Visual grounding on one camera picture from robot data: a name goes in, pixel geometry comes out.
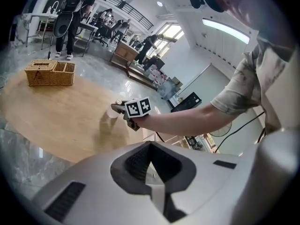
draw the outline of railing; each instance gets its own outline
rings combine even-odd
[[[137,20],[147,30],[153,27],[153,24],[147,18],[145,18],[139,11],[137,11],[134,7],[130,6],[128,3],[124,2],[123,0],[104,0],[104,1],[113,4],[116,7],[121,7],[122,2],[125,3],[123,8],[121,8],[121,10],[123,10],[131,17],[133,17],[135,20]]]

